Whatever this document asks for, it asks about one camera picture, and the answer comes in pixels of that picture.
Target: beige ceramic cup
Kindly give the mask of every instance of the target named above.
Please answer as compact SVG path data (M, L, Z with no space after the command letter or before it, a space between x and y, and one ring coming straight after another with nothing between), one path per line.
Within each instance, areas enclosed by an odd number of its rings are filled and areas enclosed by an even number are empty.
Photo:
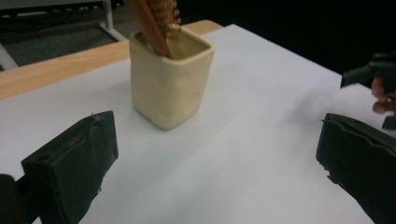
M169 40L173 59L155 53L138 33L130 36L133 105L161 129L173 129L200 107L215 46L182 29Z

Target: white table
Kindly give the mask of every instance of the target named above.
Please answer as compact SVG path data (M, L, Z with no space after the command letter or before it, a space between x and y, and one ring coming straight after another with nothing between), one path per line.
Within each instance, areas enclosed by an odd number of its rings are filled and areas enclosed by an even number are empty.
M326 113L380 128L371 93L238 26L205 36L217 49L204 100L179 127L133 109L125 60L2 100L0 172L20 178L22 159L113 110L120 157L81 224L373 223L315 158Z

